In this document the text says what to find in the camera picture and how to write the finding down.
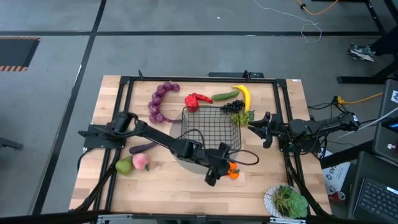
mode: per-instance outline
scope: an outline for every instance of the red chili pepper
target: red chili pepper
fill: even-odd
[[[189,94],[185,97],[185,105],[188,107],[188,111],[195,112],[198,109],[199,103],[194,95]]]
[[[203,100],[203,101],[206,101],[206,102],[208,102],[210,104],[213,104],[213,100],[210,99],[209,97],[205,96],[205,95],[196,94],[196,93],[192,93],[192,95],[194,97],[196,97],[196,99],[198,99],[198,100]]]

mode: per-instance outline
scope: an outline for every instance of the white cable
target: white cable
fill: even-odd
[[[278,11],[278,10],[273,9],[273,8],[263,7],[263,6],[260,5],[256,0],[253,0],[253,1],[254,1],[257,5],[259,5],[262,9],[269,9],[269,10],[272,10],[272,11],[275,11],[275,12],[279,12],[279,13],[284,14],[284,15],[288,15],[288,16],[292,16],[292,17],[297,18],[297,19],[301,19],[301,20],[303,20],[303,21],[305,21],[305,22],[310,22],[309,24],[304,24],[304,25],[303,25],[303,28],[301,29],[301,35],[304,37],[304,40],[305,40],[307,43],[314,43],[314,42],[318,42],[318,41],[321,40],[321,38],[322,38],[322,30],[317,26],[317,25],[318,25],[317,23],[314,23],[314,22],[312,22],[312,21],[310,21],[310,20],[308,20],[308,19],[303,19],[303,18],[301,18],[301,17],[299,17],[299,16],[295,16],[295,15],[291,15],[291,14],[286,13],[286,12]],[[318,39],[318,40],[313,40],[313,41],[308,41],[308,40],[307,40],[307,38],[306,38],[305,35],[303,34],[303,30],[304,30],[305,26],[307,26],[307,25],[314,26],[315,28],[317,28],[317,29],[320,31],[319,39]]]
[[[369,127],[370,125],[375,124],[375,123],[381,121],[382,119],[384,119],[385,117],[389,116],[390,114],[392,114],[392,113],[395,112],[396,110],[398,110],[398,107],[395,108],[395,109],[393,109],[392,111],[388,112],[387,114],[385,114],[385,115],[382,116],[381,118],[379,118],[379,119],[373,121],[372,123],[370,123],[370,124],[368,124],[368,125],[365,125],[365,126],[359,128],[357,131],[359,131],[359,130],[361,130],[361,129],[364,129],[364,128],[367,128],[367,127]],[[350,131],[349,133],[346,133],[346,134],[344,134],[344,135],[342,135],[342,136],[336,138],[336,139],[333,140],[333,141],[336,141],[337,139],[342,138],[342,137],[344,137],[344,136],[347,136],[347,135],[349,135],[349,134],[352,134],[352,133],[354,133],[354,132],[356,132],[356,131]]]

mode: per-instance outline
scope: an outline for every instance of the yellow banana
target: yellow banana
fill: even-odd
[[[232,87],[237,88],[239,91],[241,91],[243,93],[243,95],[244,95],[244,112],[249,111],[250,103],[251,103],[250,91],[244,85],[237,85],[237,86],[232,86]]]

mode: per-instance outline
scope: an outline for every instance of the wire basket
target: wire basket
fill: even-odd
[[[229,145],[231,149],[240,149],[242,142],[239,116],[233,118],[232,114],[215,106],[199,106],[195,112],[185,107],[182,110],[182,133],[198,129],[203,135],[207,149],[217,149],[221,142]],[[202,143],[198,131],[191,131],[183,138]]]

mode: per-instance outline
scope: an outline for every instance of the wooden table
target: wooden table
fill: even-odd
[[[118,92],[120,76],[104,76],[93,115],[94,124],[106,124],[111,121],[114,102]],[[150,124],[148,102],[156,87],[162,82],[135,81],[129,111]],[[231,91],[234,83],[198,83],[179,82],[181,90],[166,94],[161,111],[169,118],[176,118],[185,106],[184,98],[193,92],[211,96],[214,93]],[[271,84],[245,84],[252,95],[251,110],[256,111],[256,119],[266,111],[276,112],[274,92]],[[294,118],[309,119],[307,104],[300,80],[287,80],[290,104]],[[282,110],[287,121],[282,90]],[[216,101],[222,106],[226,102]],[[170,123],[151,124],[153,127],[169,133]],[[214,187],[205,181],[205,176],[184,169],[171,155],[169,150],[156,146],[146,152],[151,158],[150,171],[134,170],[131,175],[118,174],[112,212],[123,213],[169,213],[169,214],[207,214],[207,215],[245,215],[268,216],[264,207],[264,192],[276,185],[287,184],[287,176],[282,153],[277,140],[271,148],[262,148],[262,140],[247,128],[241,128],[242,149],[255,152],[260,162],[254,166],[239,166],[241,172],[236,180],[222,177]],[[129,155],[131,146],[146,144],[149,140],[132,137],[127,140],[121,158]],[[97,184],[103,161],[104,149],[94,149],[81,161],[73,191],[70,208],[76,208]],[[245,153],[238,154],[237,160],[250,161],[252,157]],[[305,183],[315,200],[322,208],[330,212],[322,170],[317,158],[308,154],[302,156]],[[104,187],[100,208],[104,208],[108,186]]]

